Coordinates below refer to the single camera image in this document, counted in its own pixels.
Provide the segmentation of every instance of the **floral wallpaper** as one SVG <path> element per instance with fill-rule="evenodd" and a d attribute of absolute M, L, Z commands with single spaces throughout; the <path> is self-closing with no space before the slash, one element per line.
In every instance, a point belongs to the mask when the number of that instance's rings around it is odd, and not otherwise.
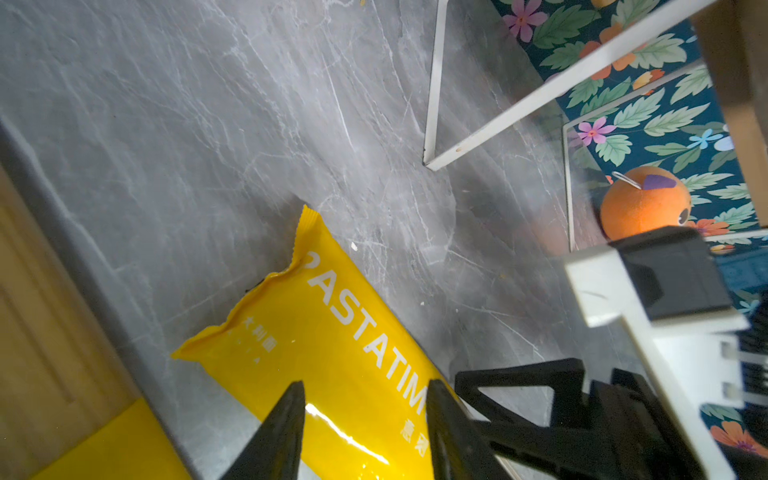
<path fill-rule="evenodd" d="M 502 21 L 547 81 L 599 48 L 666 0 L 492 0 Z M 558 98 L 569 119 L 662 78 L 700 58 L 696 35 L 681 22 Z M 612 172 L 654 165 L 688 186 L 694 208 L 686 225 L 711 236 L 759 229 L 728 125 L 705 66 L 656 91 L 581 122 L 571 132 L 573 163 Z M 727 254 L 768 245 L 763 239 L 713 243 Z"/>
<path fill-rule="evenodd" d="M 745 425 L 738 410 L 707 404 L 702 406 L 700 411 L 704 425 L 716 441 L 768 458 L 768 449 L 752 438 L 744 428 Z"/>

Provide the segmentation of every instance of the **white metal shelf frame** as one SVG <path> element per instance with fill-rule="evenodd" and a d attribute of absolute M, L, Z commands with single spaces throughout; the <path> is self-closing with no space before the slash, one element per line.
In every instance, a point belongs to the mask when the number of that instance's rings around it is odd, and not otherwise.
<path fill-rule="evenodd" d="M 442 81 L 442 55 L 445 47 L 445 20 L 449 0 L 438 0 L 437 23 L 435 25 L 435 47 L 432 50 L 432 76 L 429 81 L 429 102 L 424 137 L 424 165 L 430 170 L 439 170 L 457 160 L 470 150 L 485 143 L 491 137 L 512 126 L 517 121 L 563 95 L 603 68 L 624 57 L 646 41 L 656 38 L 702 8 L 716 0 L 670 0 L 657 8 L 638 23 L 616 35 L 586 57 L 568 67 L 556 78 L 533 90 L 520 101 L 483 125 L 447 151 L 435 156 L 435 138 L 440 104 L 440 83 Z"/>

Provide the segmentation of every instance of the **orange flower pattern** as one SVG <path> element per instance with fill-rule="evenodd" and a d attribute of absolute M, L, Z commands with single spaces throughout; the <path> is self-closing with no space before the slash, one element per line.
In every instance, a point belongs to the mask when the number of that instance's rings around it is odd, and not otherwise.
<path fill-rule="evenodd" d="M 728 223 L 716 222 L 715 220 L 707 218 L 699 220 L 696 223 L 688 220 L 685 223 L 685 226 L 699 230 L 699 233 L 701 233 L 702 237 L 711 237 L 712 235 L 723 235 L 724 233 L 730 233 L 730 230 L 728 230 L 730 225 L 728 225 Z"/>
<path fill-rule="evenodd" d="M 724 445 L 768 458 L 768 449 L 757 443 L 749 432 L 743 431 L 739 422 L 723 422 L 721 425 L 723 428 L 716 426 L 710 428 L 712 438 Z"/>
<path fill-rule="evenodd" d="M 584 48 L 581 49 L 581 53 L 578 55 L 579 58 L 584 58 L 593 51 L 597 50 L 601 47 L 602 44 L 605 44 L 606 42 L 610 41 L 615 37 L 616 35 L 619 35 L 621 31 L 624 30 L 624 26 L 620 23 L 617 23 L 616 25 L 613 25 L 611 27 L 608 27 L 600 32 L 600 41 L 594 41 L 590 40 L 587 42 L 587 44 L 584 46 Z M 645 45 L 641 45 L 640 47 L 637 47 L 637 50 L 643 48 Z M 611 65 L 608 65 L 606 68 L 603 68 L 598 73 L 592 75 L 592 80 L 602 80 L 604 78 L 608 78 L 608 75 L 611 74 L 611 66 L 616 69 L 616 71 L 622 71 L 635 59 L 637 56 L 630 52 L 626 54 L 624 57 L 619 58 Z"/>
<path fill-rule="evenodd" d="M 634 81 L 632 84 L 632 90 L 637 90 L 638 88 L 642 88 L 646 86 L 647 84 L 651 83 L 652 81 L 656 81 L 659 78 L 662 78 L 664 76 L 664 70 L 656 69 L 656 70 L 649 70 L 645 73 L 643 73 L 641 76 L 637 77 L 637 80 Z M 646 95 L 650 95 L 654 93 L 653 90 L 646 93 Z"/>
<path fill-rule="evenodd" d="M 736 249 L 733 245 L 715 245 L 710 248 L 710 252 L 713 255 L 727 255 Z"/>

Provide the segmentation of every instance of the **green leaf pattern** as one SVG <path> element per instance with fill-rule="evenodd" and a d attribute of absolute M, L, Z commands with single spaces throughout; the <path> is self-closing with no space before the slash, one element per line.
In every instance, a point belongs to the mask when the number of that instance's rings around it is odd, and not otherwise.
<path fill-rule="evenodd" d="M 688 178 L 681 178 L 680 181 L 683 182 L 683 185 L 688 188 L 689 192 L 692 192 L 695 190 L 702 190 L 707 187 L 712 187 L 720 180 L 732 176 L 733 174 L 713 174 L 712 172 L 706 172 L 705 174 L 695 174 Z"/>
<path fill-rule="evenodd" d="M 670 155 L 675 155 L 675 154 L 679 154 L 680 152 L 684 152 L 688 150 L 688 147 L 686 147 L 685 145 L 680 145 L 672 142 L 666 145 L 648 145 L 647 147 L 645 147 L 645 150 L 648 150 L 651 153 L 660 155 L 662 157 L 668 157 Z"/>
<path fill-rule="evenodd" d="M 757 225 L 757 222 L 739 222 L 739 223 L 734 223 L 729 228 L 731 230 L 744 230 L 754 225 Z"/>
<path fill-rule="evenodd" d="M 697 135 L 700 137 L 701 134 L 707 130 L 712 130 L 713 134 L 722 134 L 725 131 L 723 127 L 725 127 L 725 124 L 723 122 L 711 121 L 711 122 L 708 122 L 706 125 L 686 125 L 685 127 L 682 127 L 680 130 L 684 131 L 687 134 Z"/>
<path fill-rule="evenodd" d="M 604 144 L 598 144 L 594 151 L 598 153 L 600 158 L 618 167 L 630 153 L 631 145 L 632 142 L 629 141 L 627 135 L 611 135 L 606 137 Z"/>
<path fill-rule="evenodd" d="M 668 111 L 666 114 L 651 118 L 645 125 L 645 133 L 651 137 L 661 137 L 664 134 L 678 131 L 680 127 L 684 127 L 694 121 L 694 118 L 709 106 L 710 104 L 699 105 L 693 108 L 682 107 L 679 110 Z"/>
<path fill-rule="evenodd" d="M 710 164 L 709 171 L 714 172 L 718 168 L 722 167 L 726 162 L 736 160 L 736 151 L 721 151 L 712 156 L 712 163 Z"/>
<path fill-rule="evenodd" d="M 760 301 L 760 295 L 758 293 L 750 293 L 750 292 L 747 292 L 746 290 L 736 290 L 734 293 L 736 294 L 736 296 L 738 296 L 745 302 L 752 303 L 755 300 Z"/>
<path fill-rule="evenodd" d="M 616 114 L 614 125 L 616 128 L 634 128 L 646 121 L 659 109 L 659 102 L 664 96 L 664 89 L 652 94 L 650 97 L 640 97 L 634 103 L 629 104 L 624 110 Z"/>
<path fill-rule="evenodd" d="M 568 108 L 575 107 L 581 102 L 589 100 L 602 86 L 602 78 L 600 80 L 592 80 L 591 78 L 588 78 L 582 81 L 580 84 L 576 85 L 573 91 L 571 91 L 571 94 L 568 95 L 571 99 L 570 103 L 568 103 Z"/>
<path fill-rule="evenodd" d="M 573 154 L 571 154 L 571 163 L 576 167 L 589 168 L 591 170 L 600 170 L 600 165 L 592 157 L 587 147 L 580 147 Z"/>
<path fill-rule="evenodd" d="M 683 40 L 672 33 L 665 33 L 649 41 L 640 50 L 635 50 L 634 68 L 661 68 L 665 63 L 686 61 L 688 54 L 680 45 Z"/>
<path fill-rule="evenodd" d="M 701 93 L 704 88 L 712 86 L 712 78 L 710 78 L 710 72 L 707 70 L 706 65 L 701 65 L 699 68 L 694 69 L 691 73 L 686 75 L 682 80 L 677 82 L 677 90 L 670 99 L 670 104 L 678 100 L 682 100 L 688 95 L 695 95 Z"/>
<path fill-rule="evenodd" d="M 552 67 L 554 70 L 564 70 L 578 61 L 578 54 L 582 50 L 584 50 L 584 42 L 582 41 L 567 43 L 560 48 L 556 48 L 552 55 L 541 61 L 540 66 Z"/>
<path fill-rule="evenodd" d="M 748 238 L 732 238 L 730 240 L 718 240 L 718 243 L 725 243 L 726 245 L 752 245 L 752 240 Z"/>
<path fill-rule="evenodd" d="M 618 100 L 627 93 L 631 85 L 632 77 L 627 77 L 626 80 L 622 81 L 620 84 L 613 88 L 606 87 L 597 97 L 593 97 L 589 103 L 584 104 L 584 106 L 581 107 L 581 114 L 587 114 L 593 111 L 595 108 L 602 107 L 607 103 Z M 602 117 L 607 115 L 609 115 L 607 112 L 601 114 Z"/>
<path fill-rule="evenodd" d="M 704 198 L 700 195 L 691 195 L 690 202 L 693 205 L 701 205 L 701 204 L 711 204 L 712 200 L 710 200 L 709 198 Z"/>
<path fill-rule="evenodd" d="M 704 415 L 709 415 L 713 417 L 717 417 L 720 420 L 736 420 L 737 422 L 741 422 L 741 414 L 738 413 L 738 411 L 733 407 L 723 407 L 719 405 L 710 405 L 708 403 L 705 403 L 701 406 L 701 412 Z"/>
<path fill-rule="evenodd" d="M 608 182 L 601 182 L 599 180 L 590 180 L 590 181 L 584 182 L 584 186 L 588 190 L 595 190 L 598 188 L 610 187 L 611 184 L 609 184 Z"/>
<path fill-rule="evenodd" d="M 660 167 L 661 166 L 661 162 L 663 162 L 663 161 L 664 161 L 664 159 L 662 158 L 661 160 L 656 160 L 656 161 L 653 161 L 653 162 L 648 162 L 647 164 L 642 164 L 641 167 Z"/>
<path fill-rule="evenodd" d="M 546 22 L 536 27 L 533 32 L 533 45 L 539 48 L 552 48 L 564 44 L 566 39 L 579 34 L 583 28 L 600 18 L 595 10 L 581 10 L 581 5 L 564 6 L 549 16 Z"/>
<path fill-rule="evenodd" d="M 714 219 L 716 222 L 725 222 L 729 225 L 737 225 L 744 222 L 755 214 L 755 207 L 752 202 L 744 204 L 741 207 L 734 207 L 728 211 L 721 213 Z"/>
<path fill-rule="evenodd" d="M 752 198 L 746 184 L 728 185 L 720 190 L 709 190 L 708 194 L 720 197 L 726 200 L 742 200 L 743 198 Z"/>
<path fill-rule="evenodd" d="M 680 155 L 678 158 L 675 158 L 674 167 L 672 167 L 672 173 L 676 174 L 680 170 L 683 170 L 688 165 L 697 161 L 699 156 L 701 156 L 701 150 L 698 148 L 692 148 L 684 154 Z"/>
<path fill-rule="evenodd" d="M 627 27 L 648 15 L 656 5 L 659 5 L 659 0 L 621 0 L 616 4 L 616 15 L 611 17 L 611 25 Z"/>

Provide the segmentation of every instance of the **pink flower pattern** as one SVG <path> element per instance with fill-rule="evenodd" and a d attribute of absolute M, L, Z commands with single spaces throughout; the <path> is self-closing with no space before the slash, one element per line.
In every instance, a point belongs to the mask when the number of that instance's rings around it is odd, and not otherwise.
<path fill-rule="evenodd" d="M 578 125 L 578 129 L 581 130 L 578 132 L 578 136 L 584 142 L 585 147 L 591 144 L 593 140 L 596 144 L 604 144 L 606 140 L 605 134 L 610 134 L 616 130 L 615 125 L 605 125 L 606 121 L 606 117 L 601 117 L 593 125 L 590 125 L 587 121 L 582 121 Z"/>
<path fill-rule="evenodd" d="M 541 6 L 541 0 L 528 0 L 528 5 L 525 4 L 525 0 L 514 0 L 512 2 L 512 13 L 514 15 L 504 15 L 502 20 L 504 20 L 504 23 L 512 32 L 513 37 L 517 38 L 519 33 L 522 41 L 525 43 L 531 41 L 533 38 L 531 26 L 538 27 L 549 18 L 549 15 L 544 12 L 536 11 L 539 6 Z"/>

